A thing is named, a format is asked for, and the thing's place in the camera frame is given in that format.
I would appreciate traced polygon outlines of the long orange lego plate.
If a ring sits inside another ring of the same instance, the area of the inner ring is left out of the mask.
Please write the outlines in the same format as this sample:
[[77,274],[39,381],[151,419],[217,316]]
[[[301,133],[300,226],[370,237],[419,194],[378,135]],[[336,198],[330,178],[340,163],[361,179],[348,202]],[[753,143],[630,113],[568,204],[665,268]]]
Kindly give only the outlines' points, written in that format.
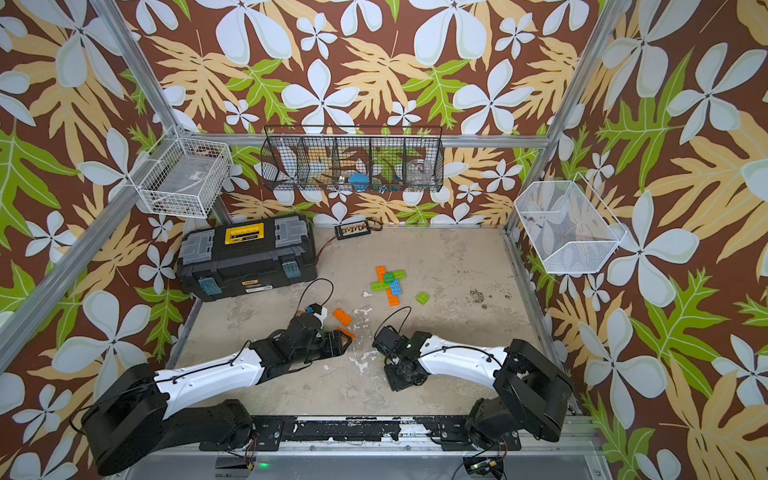
[[[393,272],[393,271],[388,271],[384,266],[377,266],[375,268],[375,272],[376,272],[376,275],[377,275],[377,280],[376,281],[384,281],[383,280],[383,275],[386,272]],[[400,305],[400,296],[393,296],[389,289],[386,290],[386,291],[381,291],[381,292],[385,292],[386,293],[387,299],[388,299],[388,303],[389,303],[389,305],[391,307],[395,307],[395,306],[399,306]]]

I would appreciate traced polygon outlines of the blue lego plate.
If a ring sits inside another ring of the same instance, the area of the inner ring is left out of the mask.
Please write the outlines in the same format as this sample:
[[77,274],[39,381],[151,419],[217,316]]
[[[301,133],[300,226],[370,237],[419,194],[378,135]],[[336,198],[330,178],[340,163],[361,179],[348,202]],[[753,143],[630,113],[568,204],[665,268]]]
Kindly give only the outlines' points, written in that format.
[[398,279],[394,279],[389,283],[389,290],[393,296],[400,296],[402,294],[401,285]]

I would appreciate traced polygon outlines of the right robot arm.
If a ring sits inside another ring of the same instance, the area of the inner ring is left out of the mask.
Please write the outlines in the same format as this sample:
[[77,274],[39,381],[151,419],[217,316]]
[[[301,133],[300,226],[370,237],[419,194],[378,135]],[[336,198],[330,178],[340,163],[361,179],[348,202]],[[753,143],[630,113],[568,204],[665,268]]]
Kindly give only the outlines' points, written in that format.
[[384,356],[390,389],[421,386],[435,375],[467,380],[496,393],[477,400],[464,422],[469,441],[489,449],[511,444],[524,430],[537,440],[560,440],[570,377],[529,342],[515,339],[507,347],[479,347],[417,331],[407,337],[387,326],[372,346]]

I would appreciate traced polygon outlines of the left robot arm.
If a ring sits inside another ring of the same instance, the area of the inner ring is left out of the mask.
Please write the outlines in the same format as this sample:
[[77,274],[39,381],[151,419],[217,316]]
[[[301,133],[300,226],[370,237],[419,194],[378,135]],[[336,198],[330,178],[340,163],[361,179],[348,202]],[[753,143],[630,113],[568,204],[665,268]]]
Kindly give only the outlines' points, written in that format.
[[117,474],[150,453],[199,443],[232,450],[254,437],[251,414],[238,400],[203,401],[297,373],[317,360],[339,357],[353,337],[326,331],[314,314],[294,316],[270,336],[247,341],[234,354],[191,367],[126,370],[82,417],[82,430],[102,476]]

